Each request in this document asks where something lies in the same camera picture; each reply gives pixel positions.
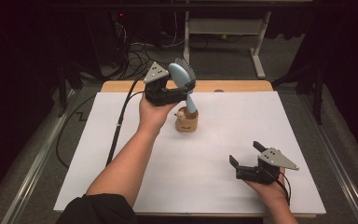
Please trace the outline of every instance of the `wooden table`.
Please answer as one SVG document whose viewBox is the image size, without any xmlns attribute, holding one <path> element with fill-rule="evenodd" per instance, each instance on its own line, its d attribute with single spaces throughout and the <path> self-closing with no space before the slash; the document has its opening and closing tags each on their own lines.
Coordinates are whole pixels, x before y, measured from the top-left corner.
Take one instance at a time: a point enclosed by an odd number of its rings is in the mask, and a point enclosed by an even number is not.
<svg viewBox="0 0 358 224">
<path fill-rule="evenodd" d="M 101 92 L 128 91 L 133 81 L 106 81 Z M 170 80 L 168 89 L 176 86 Z M 138 81 L 133 91 L 143 91 L 145 84 Z M 197 80 L 194 91 L 273 91 L 271 84 L 266 80 Z"/>
</svg>

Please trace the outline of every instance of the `white board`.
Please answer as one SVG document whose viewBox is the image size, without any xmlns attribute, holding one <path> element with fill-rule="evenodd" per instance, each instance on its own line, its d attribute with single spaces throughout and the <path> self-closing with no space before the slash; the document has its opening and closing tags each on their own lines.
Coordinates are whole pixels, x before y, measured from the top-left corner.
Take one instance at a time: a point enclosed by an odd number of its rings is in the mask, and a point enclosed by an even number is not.
<svg viewBox="0 0 358 224">
<path fill-rule="evenodd" d="M 54 210 L 62 211 L 81 197 L 106 164 L 121 107 L 127 93 L 100 92 Z M 134 134 L 141 95 L 128 103 L 116 154 Z M 299 166 L 286 170 L 295 214 L 324 214 L 315 187 L 277 92 L 194 92 L 198 129 L 179 133 L 174 113 L 168 116 L 155 143 L 134 211 L 139 214 L 254 215 L 266 210 L 256 193 L 235 178 L 228 156 L 240 165 L 257 165 L 258 141 L 275 147 Z"/>
</svg>

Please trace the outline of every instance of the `wire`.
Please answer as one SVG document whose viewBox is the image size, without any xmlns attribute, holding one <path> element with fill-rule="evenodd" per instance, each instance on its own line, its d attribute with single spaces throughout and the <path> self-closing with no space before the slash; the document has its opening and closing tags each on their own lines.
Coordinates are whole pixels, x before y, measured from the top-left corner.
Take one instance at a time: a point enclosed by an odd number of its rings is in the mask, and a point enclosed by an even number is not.
<svg viewBox="0 0 358 224">
<path fill-rule="evenodd" d="M 145 50 L 145 46 L 143 46 L 138 51 L 130 51 L 130 50 L 127 51 L 127 61 L 129 64 L 128 68 L 131 68 L 134 71 L 132 71 L 132 73 L 128 75 L 128 70 L 126 70 L 119 76 L 118 78 L 119 80 L 127 79 L 129 77 L 134 77 L 144 72 L 144 70 L 147 68 L 147 64 L 150 61 L 150 58 L 142 50 Z M 135 61 L 136 59 L 138 59 L 139 62 L 135 65 L 132 62 Z"/>
<path fill-rule="evenodd" d="M 65 123 L 63 124 L 62 126 L 62 129 L 58 135 L 58 138 L 57 138 L 57 143 L 56 143 L 56 156 L 57 156 L 57 159 L 58 161 L 64 166 L 66 167 L 67 169 L 69 169 L 69 165 L 66 164 L 61 156 L 60 156 L 60 150 L 59 150 L 59 144 L 60 144 L 60 140 L 61 140 L 61 136 L 62 136 L 62 133 L 63 133 L 63 130 L 65 130 L 65 127 L 66 127 L 66 124 L 68 124 L 68 121 L 71 119 L 71 117 L 75 114 L 75 112 L 77 112 L 77 110 L 82 106 L 84 105 L 86 102 L 88 102 L 90 99 L 94 98 L 97 94 L 94 94 L 92 95 L 91 97 L 89 97 L 88 99 L 86 99 L 83 103 L 81 103 L 77 108 L 75 108 L 74 112 L 71 113 L 71 115 L 69 115 L 68 119 L 65 121 Z"/>
<path fill-rule="evenodd" d="M 135 95 L 137 95 L 137 94 L 139 94 L 139 93 L 143 93 L 144 91 L 138 91 L 138 92 L 136 92 L 136 93 L 134 93 L 131 97 L 130 97 L 130 99 L 132 98 L 132 97 L 134 97 Z"/>
<path fill-rule="evenodd" d="M 108 156 L 107 161 L 106 161 L 106 166 L 107 166 L 107 165 L 110 163 L 110 161 L 113 159 L 113 154 L 114 154 L 114 152 L 115 152 L 116 145 L 117 145 L 118 135 L 120 134 L 121 125 L 123 124 L 124 113 L 125 113 L 125 111 L 126 111 L 127 104 L 128 104 L 128 102 L 130 101 L 133 88 L 135 87 L 135 85 L 136 85 L 136 83 L 139 81 L 139 79 L 141 79 L 141 77 L 143 77 L 143 76 L 144 76 L 144 74 L 138 76 L 138 77 L 133 81 L 132 86 L 131 86 L 131 88 L 130 88 L 130 90 L 129 90 L 129 93 L 127 94 L 126 100 L 124 101 L 124 105 L 123 105 L 123 107 L 121 108 L 120 117 L 118 118 L 115 135 L 114 135 L 114 137 L 113 137 L 112 146 L 110 147 L 109 156 Z"/>
<path fill-rule="evenodd" d="M 259 167 L 260 170 L 264 171 L 267 175 L 269 175 L 272 179 L 274 179 L 274 181 L 279 185 L 281 186 L 281 188 L 283 189 L 284 193 L 286 194 L 286 201 L 287 203 L 290 205 L 290 196 L 289 196 L 289 193 L 287 192 L 287 189 L 284 187 L 284 184 L 279 181 L 279 179 L 276 179 L 268 170 L 264 169 L 263 167 Z"/>
<path fill-rule="evenodd" d="M 124 37 L 123 37 L 123 43 L 126 42 L 127 40 L 127 31 L 126 31 L 126 28 L 124 28 L 123 25 L 121 25 L 120 23 L 116 22 L 115 25 L 118 25 L 121 29 L 120 29 L 120 33 L 118 34 L 118 36 L 121 36 L 121 30 L 123 31 L 124 33 Z"/>
<path fill-rule="evenodd" d="M 111 73 L 110 75 L 107 75 L 107 77 L 111 78 L 114 76 L 118 76 L 119 74 L 122 74 L 123 72 L 125 72 L 127 70 L 128 66 L 129 66 L 128 60 L 124 60 L 124 62 L 120 65 L 120 67 L 117 69 L 117 71 Z"/>
<path fill-rule="evenodd" d="M 286 175 L 284 175 L 283 173 L 281 173 L 281 175 L 283 175 L 284 179 L 287 182 L 287 187 L 289 188 L 289 196 L 288 196 L 288 198 L 289 198 L 289 201 L 290 201 L 290 199 L 292 198 L 292 187 L 290 186 L 290 182 L 287 179 Z"/>
<path fill-rule="evenodd" d="M 128 53 L 128 50 L 127 50 L 127 54 L 125 55 L 125 60 L 127 62 L 127 66 L 126 66 L 126 69 L 120 74 L 120 76 L 118 77 L 117 80 L 121 80 L 126 74 L 127 74 L 127 70 L 129 69 L 130 67 L 130 60 L 129 60 L 129 53 Z"/>
<path fill-rule="evenodd" d="M 178 21 L 177 21 L 176 11 L 173 12 L 173 16 L 175 17 L 175 36 L 173 38 L 172 43 L 169 46 L 164 46 L 166 48 L 169 48 L 174 45 L 178 33 Z"/>
<path fill-rule="evenodd" d="M 149 59 L 151 59 L 151 61 L 153 61 L 153 62 L 162 63 L 162 64 L 169 64 L 169 63 L 160 62 L 160 61 L 158 61 L 158 60 L 153 59 L 153 58 L 150 57 L 150 55 L 147 53 L 147 50 L 146 50 L 146 49 L 145 49 L 145 54 L 146 54 L 147 57 L 149 57 Z"/>
</svg>

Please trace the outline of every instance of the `forearm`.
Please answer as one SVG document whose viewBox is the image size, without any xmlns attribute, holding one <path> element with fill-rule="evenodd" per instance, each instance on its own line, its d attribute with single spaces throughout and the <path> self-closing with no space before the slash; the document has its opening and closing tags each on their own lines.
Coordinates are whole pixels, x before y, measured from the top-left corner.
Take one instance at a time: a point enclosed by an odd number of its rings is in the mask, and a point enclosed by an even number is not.
<svg viewBox="0 0 358 224">
<path fill-rule="evenodd" d="M 274 224 L 297 224 L 296 218 L 290 211 L 286 201 L 266 204 Z"/>
<path fill-rule="evenodd" d="M 158 133 L 138 129 L 87 190 L 87 195 L 112 193 L 133 206 Z"/>
</svg>

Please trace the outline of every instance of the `sleeve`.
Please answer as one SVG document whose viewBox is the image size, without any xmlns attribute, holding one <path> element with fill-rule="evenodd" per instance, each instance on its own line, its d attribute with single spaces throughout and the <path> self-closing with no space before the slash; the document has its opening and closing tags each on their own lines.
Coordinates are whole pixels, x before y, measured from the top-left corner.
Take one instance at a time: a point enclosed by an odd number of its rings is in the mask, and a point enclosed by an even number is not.
<svg viewBox="0 0 358 224">
<path fill-rule="evenodd" d="M 84 195 L 72 200 L 63 210 L 58 224 L 137 223 L 126 199 L 118 194 Z"/>
</svg>

